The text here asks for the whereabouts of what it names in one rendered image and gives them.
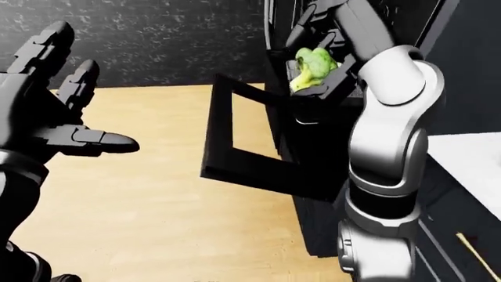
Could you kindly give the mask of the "dark base cabinet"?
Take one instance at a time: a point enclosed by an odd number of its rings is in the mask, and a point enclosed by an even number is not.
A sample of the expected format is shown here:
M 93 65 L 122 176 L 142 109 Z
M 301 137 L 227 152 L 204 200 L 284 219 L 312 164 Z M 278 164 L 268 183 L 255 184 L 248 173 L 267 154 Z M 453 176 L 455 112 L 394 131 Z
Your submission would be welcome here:
M 460 232 L 501 278 L 501 220 L 432 157 L 417 194 L 415 282 L 495 282 L 456 237 Z

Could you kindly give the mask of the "green broccoli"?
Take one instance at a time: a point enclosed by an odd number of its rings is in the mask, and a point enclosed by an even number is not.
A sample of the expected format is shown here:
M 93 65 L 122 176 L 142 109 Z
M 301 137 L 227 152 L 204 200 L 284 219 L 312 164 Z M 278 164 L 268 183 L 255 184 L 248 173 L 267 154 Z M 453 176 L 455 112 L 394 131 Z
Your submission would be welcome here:
M 295 55 L 295 60 L 300 74 L 290 82 L 290 88 L 293 92 L 321 85 L 323 79 L 331 71 L 338 68 L 336 60 L 331 57 L 326 49 L 320 47 L 316 49 L 299 49 Z

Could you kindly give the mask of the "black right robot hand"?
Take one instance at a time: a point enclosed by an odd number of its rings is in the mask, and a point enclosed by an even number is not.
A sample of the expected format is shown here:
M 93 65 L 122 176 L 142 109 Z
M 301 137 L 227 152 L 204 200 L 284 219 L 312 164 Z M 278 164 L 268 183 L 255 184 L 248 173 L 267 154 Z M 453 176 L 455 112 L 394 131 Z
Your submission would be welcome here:
M 294 57 L 299 49 L 326 49 L 338 68 L 319 86 L 293 92 L 296 97 L 325 99 L 332 93 L 348 96 L 361 67 L 395 46 L 387 25 L 367 0 L 314 0 L 292 27 L 284 50 Z

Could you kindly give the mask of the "white counter top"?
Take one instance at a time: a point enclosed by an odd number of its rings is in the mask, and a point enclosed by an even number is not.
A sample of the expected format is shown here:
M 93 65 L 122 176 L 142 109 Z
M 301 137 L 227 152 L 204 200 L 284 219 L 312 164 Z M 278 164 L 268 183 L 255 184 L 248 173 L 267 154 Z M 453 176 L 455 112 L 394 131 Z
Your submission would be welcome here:
M 501 220 L 501 132 L 430 136 L 428 154 Z

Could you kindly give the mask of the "black oven door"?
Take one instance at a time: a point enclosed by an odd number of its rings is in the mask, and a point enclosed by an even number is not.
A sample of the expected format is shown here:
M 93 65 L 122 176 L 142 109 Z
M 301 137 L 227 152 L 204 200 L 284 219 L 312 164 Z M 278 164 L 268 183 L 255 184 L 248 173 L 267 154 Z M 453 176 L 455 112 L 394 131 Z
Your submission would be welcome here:
M 276 112 L 272 128 L 280 159 L 233 145 L 232 97 L 253 100 Z M 331 170 L 319 138 L 302 129 L 288 112 L 287 98 L 262 91 L 241 81 L 216 74 L 212 86 L 204 155 L 203 178 L 233 183 L 317 201 L 333 201 L 343 176 Z

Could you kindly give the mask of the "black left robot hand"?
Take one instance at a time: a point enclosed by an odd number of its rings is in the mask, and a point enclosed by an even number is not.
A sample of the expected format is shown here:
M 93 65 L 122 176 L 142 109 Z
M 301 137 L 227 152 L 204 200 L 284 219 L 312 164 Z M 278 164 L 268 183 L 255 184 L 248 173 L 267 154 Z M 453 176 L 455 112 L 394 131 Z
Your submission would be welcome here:
M 70 55 L 74 30 L 66 21 L 30 37 L 15 60 L 0 72 L 0 149 L 45 164 L 57 153 L 76 157 L 137 152 L 139 143 L 118 133 L 85 126 L 82 114 L 91 102 L 99 65 L 86 60 L 52 93 L 48 86 Z

